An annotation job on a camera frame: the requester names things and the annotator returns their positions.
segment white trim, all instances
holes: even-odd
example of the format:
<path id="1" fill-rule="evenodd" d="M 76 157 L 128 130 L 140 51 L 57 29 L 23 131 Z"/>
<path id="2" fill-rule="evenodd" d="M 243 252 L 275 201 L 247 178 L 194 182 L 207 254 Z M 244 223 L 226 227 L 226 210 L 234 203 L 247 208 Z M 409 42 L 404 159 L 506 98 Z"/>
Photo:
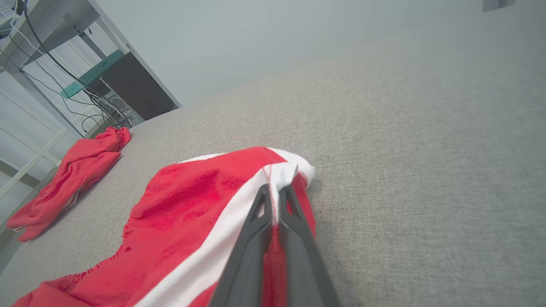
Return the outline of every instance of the white trim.
<path id="1" fill-rule="evenodd" d="M 292 183 L 297 167 L 284 162 L 260 169 L 233 195 L 201 247 L 165 276 L 136 306 L 188 306 L 217 282 L 259 188 L 270 184 L 272 195 L 277 195 L 274 210 L 278 212 L 278 192 Z"/>
<path id="2" fill-rule="evenodd" d="M 186 162 L 192 162 L 192 161 L 201 161 L 201 160 L 206 160 L 206 159 L 210 159 L 210 158 L 214 158 L 214 157 L 217 157 L 217 156 L 221 156 L 221 155 L 225 155 L 226 153 L 212 153 L 210 155 L 202 155 L 202 156 L 199 156 L 199 157 L 195 157 L 195 158 L 191 158 L 191 159 L 188 159 L 188 160 L 184 160 L 182 162 L 178 162 L 178 164 L 180 163 L 186 163 Z"/>
<path id="3" fill-rule="evenodd" d="M 275 149 L 268 147 L 269 150 L 281 156 L 283 159 L 290 163 L 296 163 L 300 174 L 307 181 L 307 188 L 311 185 L 311 181 L 314 178 L 314 167 L 309 164 L 303 157 L 296 155 L 295 153 L 288 152 L 282 149 Z"/>

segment fabric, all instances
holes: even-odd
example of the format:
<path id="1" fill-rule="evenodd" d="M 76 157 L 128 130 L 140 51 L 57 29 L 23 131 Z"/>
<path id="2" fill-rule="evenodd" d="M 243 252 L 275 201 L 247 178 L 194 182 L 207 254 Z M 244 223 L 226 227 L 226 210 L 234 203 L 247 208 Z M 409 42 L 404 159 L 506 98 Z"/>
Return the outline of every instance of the fabric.
<path id="1" fill-rule="evenodd" d="M 275 217 L 264 257 L 264 302 L 283 305 L 286 266 L 281 266 L 278 240 L 278 192 L 294 186 L 314 234 L 305 192 L 313 175 L 303 158 L 264 147 L 165 167 L 131 211 L 123 243 L 112 257 L 86 272 L 44 282 L 15 305 L 206 306 L 264 184 L 270 186 Z"/>
<path id="2" fill-rule="evenodd" d="M 115 253 L 162 167 L 261 145 L 316 168 L 316 242 L 342 306 L 545 306 L 546 2 L 528 2 L 367 40 L 132 128 L 108 175 L 21 246 L 0 305 Z"/>
<path id="3" fill-rule="evenodd" d="M 38 196 L 7 221 L 15 231 L 25 228 L 19 241 L 40 235 L 63 210 L 76 203 L 78 195 L 88 190 L 114 165 L 119 151 L 131 140 L 129 129 L 108 127 L 94 139 L 80 139 L 64 156 L 51 182 Z"/>

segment crumpled red cloth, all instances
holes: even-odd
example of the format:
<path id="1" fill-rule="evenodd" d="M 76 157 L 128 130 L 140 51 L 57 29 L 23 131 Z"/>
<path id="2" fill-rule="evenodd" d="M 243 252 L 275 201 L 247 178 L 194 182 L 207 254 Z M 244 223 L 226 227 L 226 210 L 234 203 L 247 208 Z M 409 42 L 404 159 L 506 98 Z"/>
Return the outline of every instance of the crumpled red cloth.
<path id="1" fill-rule="evenodd" d="M 63 211 L 76 203 L 79 193 L 97 183 L 120 157 L 119 151 L 131 140 L 129 129 L 108 127 L 94 139 L 79 139 L 64 156 L 52 181 L 38 196 L 8 221 L 15 231 L 24 227 L 19 241 L 36 238 Z"/>

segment red towel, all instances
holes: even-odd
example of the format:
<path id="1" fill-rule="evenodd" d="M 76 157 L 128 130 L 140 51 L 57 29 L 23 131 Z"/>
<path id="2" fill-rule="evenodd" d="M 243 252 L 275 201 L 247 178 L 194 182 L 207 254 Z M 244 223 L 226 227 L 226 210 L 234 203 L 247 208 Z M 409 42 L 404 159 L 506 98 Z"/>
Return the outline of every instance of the red towel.
<path id="1" fill-rule="evenodd" d="M 19 241 L 36 238 L 59 213 L 76 203 L 78 194 L 92 187 L 114 165 L 129 140 L 131 134 L 125 127 L 108 127 L 95 139 L 78 140 L 64 156 L 52 181 L 6 223 L 15 231 L 26 227 Z"/>
<path id="2" fill-rule="evenodd" d="M 167 166 L 134 206 L 112 257 L 86 272 L 43 282 L 15 306 L 206 307 L 264 184 L 270 187 L 274 220 L 264 257 L 263 306 L 286 306 L 278 192 L 292 184 L 314 234 L 305 192 L 313 176 L 302 157 L 264 147 Z"/>

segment cable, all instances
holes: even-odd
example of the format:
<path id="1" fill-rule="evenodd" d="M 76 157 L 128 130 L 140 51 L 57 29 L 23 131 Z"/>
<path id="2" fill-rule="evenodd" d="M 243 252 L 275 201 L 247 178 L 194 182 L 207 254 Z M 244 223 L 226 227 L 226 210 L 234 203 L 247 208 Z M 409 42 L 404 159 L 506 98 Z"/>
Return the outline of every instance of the cable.
<path id="1" fill-rule="evenodd" d="M 62 89 L 62 91 L 64 92 L 64 94 L 68 97 L 68 94 L 66 93 L 66 91 L 64 90 L 64 88 L 61 86 L 61 84 L 59 84 L 59 82 L 57 81 L 57 79 L 55 79 L 55 77 L 53 77 L 47 70 L 45 70 L 45 68 L 40 65 L 40 63 L 35 59 L 33 58 L 32 56 L 30 56 L 28 53 L 26 53 L 25 51 L 23 51 L 21 49 L 21 47 L 19 45 L 17 45 L 17 43 L 15 41 L 13 41 L 13 38 L 11 37 L 11 35 L 8 35 L 9 38 L 11 39 L 11 41 L 15 44 L 15 46 L 17 46 L 17 48 L 19 50 L 21 50 L 21 52 L 23 52 L 26 56 L 28 56 L 29 58 L 31 58 L 32 60 L 34 60 L 34 62 L 36 62 L 36 64 L 46 73 L 49 75 L 49 77 L 51 77 L 51 79 L 53 79 L 53 81 L 55 81 L 55 83 Z M 94 105 L 95 107 L 99 108 L 101 110 L 101 112 L 103 111 L 103 108 L 101 105 L 99 105 L 98 103 L 96 103 L 95 101 L 91 100 L 93 103 L 84 103 L 84 102 L 81 102 L 81 101 L 77 101 L 77 100 L 74 100 L 72 97 L 69 98 L 71 101 L 74 101 L 74 102 L 77 102 L 77 103 L 81 103 L 81 104 L 87 104 L 87 105 Z"/>
<path id="2" fill-rule="evenodd" d="M 97 116 L 97 115 L 99 115 L 99 114 L 95 114 L 95 115 L 88 116 L 88 115 L 84 115 L 84 114 L 82 114 L 82 113 L 78 113 L 78 112 L 71 111 L 71 110 L 68 108 L 67 102 L 64 100 L 64 97 L 63 97 L 61 94 L 57 93 L 54 89 L 52 89 L 52 88 L 50 88 L 49 86 L 45 85 L 42 81 L 40 81 L 40 80 L 36 79 L 35 77 L 31 76 L 28 72 L 26 72 L 26 71 L 24 71 L 24 70 L 21 70 L 21 71 L 24 72 L 27 76 L 31 77 L 32 79 L 34 79 L 34 80 L 40 82 L 43 86 L 45 86 L 45 87 L 46 87 L 47 89 L 49 89 L 50 91 L 52 91 L 52 92 L 58 94 L 59 96 L 61 96 L 61 98 L 63 98 L 64 105 L 67 107 L 67 109 L 68 109 L 68 111 L 69 111 L 70 113 L 72 113 L 72 114 L 78 114 L 78 115 L 84 116 L 85 119 L 81 122 L 81 129 L 82 129 L 83 131 L 85 131 L 85 133 L 87 133 L 87 130 L 85 130 L 85 128 L 84 128 L 84 121 L 85 121 L 86 119 L 88 119 L 88 118 L 91 118 L 92 120 L 94 120 L 95 123 L 97 124 L 97 126 L 100 127 L 99 123 L 93 118 L 93 116 Z"/>
<path id="3" fill-rule="evenodd" d="M 36 61 L 32 56 L 30 56 L 30 55 L 28 55 L 26 52 L 24 52 L 24 51 L 21 49 L 21 47 L 19 47 L 19 45 L 17 45 L 17 43 L 16 43 L 15 41 L 13 41 L 13 38 L 11 37 L 11 35 L 8 35 L 8 36 L 9 36 L 9 38 L 11 39 L 11 41 L 15 44 L 15 46 L 17 46 L 17 48 L 19 48 L 19 50 L 21 50 L 21 52 L 23 52 L 23 53 L 24 53 L 26 56 L 28 56 L 29 58 L 33 59 L 33 60 L 36 62 L 36 64 L 38 64 L 38 66 L 39 66 L 46 74 L 48 74 L 48 75 L 53 79 L 53 81 L 55 81 L 55 83 L 56 83 L 60 88 L 63 88 L 63 87 L 59 84 L 59 82 L 57 82 L 57 79 L 55 79 L 47 70 L 45 70 L 44 67 L 42 67 L 42 65 L 40 65 L 40 63 L 39 63 L 38 61 Z M 20 69 L 20 71 L 24 72 L 25 74 L 27 74 L 27 75 L 28 75 L 29 77 L 31 77 L 32 79 L 34 79 L 34 80 L 40 82 L 43 86 L 45 86 L 45 87 L 46 87 L 47 89 L 49 89 L 50 91 L 52 91 L 52 92 L 58 94 L 59 96 L 61 96 L 61 98 L 63 99 L 64 105 L 67 107 L 67 110 L 68 110 L 70 113 L 78 114 L 78 115 L 81 115 L 81 116 L 85 116 L 85 117 L 86 117 L 85 119 L 87 119 L 87 117 L 90 117 L 90 116 L 87 116 L 87 115 L 84 115 L 84 114 L 81 114 L 81 113 L 73 112 L 72 110 L 70 110 L 70 108 L 68 107 L 68 104 L 67 104 L 66 101 L 64 100 L 64 97 L 63 97 L 60 93 L 58 93 L 58 92 L 56 92 L 55 90 L 53 90 L 52 88 L 48 87 L 48 86 L 45 85 L 42 81 L 40 81 L 40 80 L 36 79 L 35 77 L 31 76 L 28 72 L 26 72 L 26 71 L 24 71 L 24 70 L 22 70 L 22 69 Z M 95 105 L 95 104 L 93 104 L 93 103 L 84 103 L 84 102 L 81 102 L 81 101 L 77 101 L 77 100 L 74 100 L 74 99 L 72 99 L 72 98 L 70 98 L 70 100 L 72 100 L 72 101 L 74 101 L 74 102 L 77 102 L 77 103 L 81 103 L 81 104 Z M 85 131 L 85 133 L 87 133 L 87 131 L 84 129 L 84 121 L 81 122 L 81 129 L 82 129 L 83 131 Z"/>
<path id="4" fill-rule="evenodd" d="M 28 40 L 28 38 L 27 38 L 23 33 L 21 33 L 21 31 L 19 31 L 19 29 L 17 29 L 17 28 L 15 27 L 15 25 L 13 24 L 14 21 L 16 21 L 16 20 L 19 19 L 19 17 L 18 17 L 19 15 L 17 15 L 17 6 L 18 6 L 18 5 L 19 5 L 19 1 L 18 1 L 18 0 L 15 0 L 15 14 L 14 14 L 13 18 L 11 19 L 11 21 L 9 22 L 9 25 L 11 26 L 12 29 L 14 29 L 15 31 L 17 31 L 17 33 L 19 33 L 24 39 L 26 39 L 27 42 L 28 42 L 28 44 L 29 44 L 32 48 L 34 48 L 34 50 L 36 50 L 37 52 L 41 53 L 41 55 L 44 55 L 44 53 L 41 52 L 38 48 L 36 48 L 33 44 L 31 44 L 31 41 Z"/>
<path id="5" fill-rule="evenodd" d="M 38 35 L 36 34 L 36 31 L 34 30 L 34 27 L 32 26 L 32 23 L 30 21 L 30 19 L 28 18 L 28 11 L 27 11 L 27 5 L 28 5 L 28 0 L 25 0 L 25 6 L 23 7 L 23 13 L 25 14 L 25 18 L 27 20 L 27 23 L 28 23 L 28 27 L 31 29 L 31 32 L 32 34 L 34 35 L 34 37 L 36 38 L 36 40 L 38 41 L 38 44 L 40 44 L 40 46 L 44 49 L 44 51 L 48 54 L 48 56 L 55 62 L 57 63 L 57 65 L 59 65 L 59 67 L 64 70 L 69 76 L 71 76 L 74 80 L 76 80 L 77 82 L 79 82 L 81 85 L 82 85 L 82 89 L 84 89 L 84 87 L 89 87 L 88 85 L 84 84 L 79 78 L 77 78 L 75 75 L 71 74 L 64 66 L 62 66 L 52 55 L 51 53 L 49 53 L 49 51 L 47 50 L 47 48 L 44 46 L 44 44 L 41 42 L 40 38 L 38 37 Z M 103 95 L 100 95 L 100 97 L 104 100 L 106 100 L 112 107 L 114 107 L 118 113 L 121 114 L 121 116 L 123 116 L 123 118 L 125 119 L 125 121 L 127 121 L 130 125 L 130 121 L 127 119 L 127 117 L 125 116 L 125 114 L 116 106 L 114 105 L 111 101 L 109 101 L 108 99 L 106 99 L 106 97 L 104 97 Z"/>

